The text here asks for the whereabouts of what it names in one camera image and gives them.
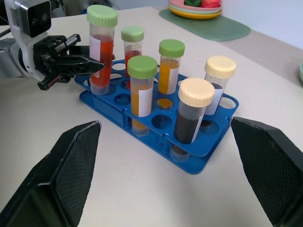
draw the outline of white label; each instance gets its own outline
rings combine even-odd
[[[97,61],[100,61],[101,58],[101,40],[92,36],[89,38],[89,56]],[[96,72],[93,76],[99,78],[99,72]]]
[[[202,116],[199,118],[199,121],[198,121],[196,130],[195,130],[195,134],[194,134],[193,139],[191,140],[191,142],[194,142],[195,139],[196,139],[196,137],[197,137],[198,131],[199,131],[199,129],[200,129],[200,125],[201,125],[201,123],[202,123],[203,116],[204,116],[204,115],[202,115]]]
[[[152,87],[139,90],[139,117],[146,117],[152,111]]]
[[[212,103],[206,108],[205,110],[206,115],[214,115],[219,105],[219,102],[221,100],[222,94],[223,94],[223,88],[214,90],[214,99]]]
[[[179,67],[175,69],[170,69],[169,71],[169,87],[167,89],[167,94],[172,94],[176,91],[177,81],[178,81]]]

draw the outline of test tube rack hole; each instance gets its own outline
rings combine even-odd
[[[112,74],[119,74],[121,77],[115,76],[112,78],[109,92],[102,96],[91,93],[89,77],[75,77],[76,83],[86,89],[80,94],[80,100],[184,171],[190,174],[200,173],[227,132],[230,126],[230,118],[238,108],[239,102],[234,97],[223,94],[224,98],[234,102],[235,107],[224,108],[218,106],[214,115],[204,116],[196,140],[191,144],[181,144],[173,135],[179,106],[179,86],[177,86],[176,92],[171,95],[161,94],[158,92],[157,80],[159,80],[159,73],[157,73],[153,88],[152,112],[146,117],[136,117],[131,111],[130,90],[127,87],[129,78],[122,64],[125,64],[124,60],[113,62]],[[178,82],[184,79],[186,79],[185,76],[178,75]],[[172,101],[171,107],[160,107],[158,101],[161,99]],[[131,126],[132,118],[150,128],[150,133],[143,137],[134,135]],[[173,160],[169,155],[172,145],[176,145],[189,153],[189,159],[185,162]]]

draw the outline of table surface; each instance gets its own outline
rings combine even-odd
[[[233,58],[237,70],[225,92],[240,103],[235,116],[275,126],[303,149],[299,85],[162,19],[153,8],[119,11],[117,59],[124,57],[120,30],[129,25],[144,27],[143,53],[157,61],[161,40],[183,41],[186,52],[180,73],[188,77],[203,78],[210,56]],[[53,20],[51,35],[74,33],[81,35],[81,44],[89,44],[85,16]],[[80,227],[271,227],[246,179],[230,129],[203,172],[190,175],[83,104],[79,100],[83,89],[74,81],[55,84],[47,92],[36,83],[34,79],[0,82],[0,210],[64,131],[101,120],[95,171]]]

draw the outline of light green screw cap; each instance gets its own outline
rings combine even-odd
[[[159,46],[159,53],[167,58],[180,58],[184,55],[184,50],[184,43],[175,39],[163,40]]]
[[[139,42],[144,39],[144,30],[137,26],[124,27],[121,30],[121,38],[126,42]]]
[[[132,57],[127,64],[128,74],[137,79],[150,79],[156,76],[157,61],[149,56]]]
[[[92,5],[87,8],[87,21],[100,27],[115,27],[118,12],[108,6]]]

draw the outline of cable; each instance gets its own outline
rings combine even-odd
[[[3,36],[7,35],[8,33],[10,33],[10,28],[5,30],[4,32],[0,33],[0,38],[2,38]]]
[[[8,20],[4,19],[3,17],[0,16],[0,19],[4,20],[6,23],[9,24]]]

